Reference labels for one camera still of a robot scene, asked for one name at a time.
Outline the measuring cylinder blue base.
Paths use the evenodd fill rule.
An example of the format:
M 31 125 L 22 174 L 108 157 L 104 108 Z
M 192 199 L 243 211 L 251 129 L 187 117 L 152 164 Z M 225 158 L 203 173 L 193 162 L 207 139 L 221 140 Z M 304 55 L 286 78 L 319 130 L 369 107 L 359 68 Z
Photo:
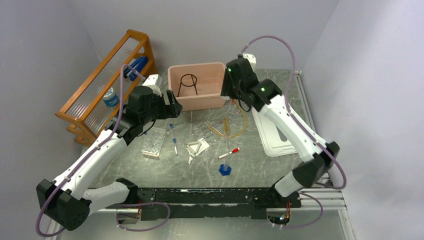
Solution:
M 231 151 L 232 149 L 230 148 L 230 143 L 229 143 L 229 138 L 225 137 L 225 142 L 226 142 L 226 146 L 227 146 L 227 152 Z M 222 176 L 229 176 L 231 174 L 231 167 L 229 165 L 229 161 L 230 161 L 231 155 L 228 157 L 223 158 L 223 164 L 220 165 L 218 171 Z

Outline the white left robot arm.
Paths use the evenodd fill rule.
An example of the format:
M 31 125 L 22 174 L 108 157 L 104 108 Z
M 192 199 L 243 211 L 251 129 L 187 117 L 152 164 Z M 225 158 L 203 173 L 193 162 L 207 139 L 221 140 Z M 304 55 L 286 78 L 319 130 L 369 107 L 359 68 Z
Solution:
M 174 93 L 167 90 L 166 95 L 168 104 L 161 91 L 154 90 L 153 86 L 135 87 L 128 102 L 119 105 L 118 114 L 110 119 L 87 151 L 54 180 L 44 179 L 36 186 L 40 205 L 36 220 L 38 234 L 44 215 L 73 231 L 98 210 L 112 205 L 132 208 L 139 203 L 138 186 L 125 178 L 105 187 L 89 189 L 89 186 L 113 158 L 146 132 L 145 125 L 180 115 L 183 107 Z

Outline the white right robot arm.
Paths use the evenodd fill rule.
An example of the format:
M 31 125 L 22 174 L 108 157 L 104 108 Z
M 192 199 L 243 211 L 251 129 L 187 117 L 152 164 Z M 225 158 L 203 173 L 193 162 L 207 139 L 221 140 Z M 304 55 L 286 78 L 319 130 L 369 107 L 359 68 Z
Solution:
M 248 59 L 239 56 L 226 64 L 221 96 L 244 102 L 271 121 L 302 160 L 272 185 L 269 199 L 275 207 L 287 203 L 292 193 L 314 185 L 333 166 L 339 145 L 316 134 L 291 108 L 274 81 L 259 81 Z

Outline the pink plastic bin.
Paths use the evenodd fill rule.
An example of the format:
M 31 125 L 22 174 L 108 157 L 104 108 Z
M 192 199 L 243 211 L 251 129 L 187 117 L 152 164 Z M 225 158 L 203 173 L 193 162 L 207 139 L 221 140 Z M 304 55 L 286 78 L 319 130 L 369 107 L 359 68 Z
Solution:
M 221 97 L 225 70 L 222 62 L 173 65 L 167 69 L 168 88 L 183 106 L 183 111 L 221 108 L 225 104 Z M 198 95 L 178 96 L 180 78 L 184 74 L 197 76 Z

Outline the bristle test tube brush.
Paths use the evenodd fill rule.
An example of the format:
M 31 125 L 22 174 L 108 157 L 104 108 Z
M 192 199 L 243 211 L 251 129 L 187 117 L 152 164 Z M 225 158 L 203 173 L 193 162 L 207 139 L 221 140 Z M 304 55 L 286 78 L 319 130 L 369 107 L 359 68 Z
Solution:
M 229 126 L 229 119 L 225 117 L 222 121 L 223 127 L 224 127 L 224 136 L 228 137 L 230 134 L 230 126 Z

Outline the black wire tripod stand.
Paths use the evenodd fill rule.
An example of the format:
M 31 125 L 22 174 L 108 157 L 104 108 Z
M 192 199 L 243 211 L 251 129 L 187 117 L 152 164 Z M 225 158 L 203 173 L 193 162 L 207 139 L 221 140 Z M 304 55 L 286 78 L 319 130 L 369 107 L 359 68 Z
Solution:
M 187 73 L 180 77 L 178 86 L 178 97 L 197 96 L 199 94 L 197 88 L 198 78 L 196 75 Z

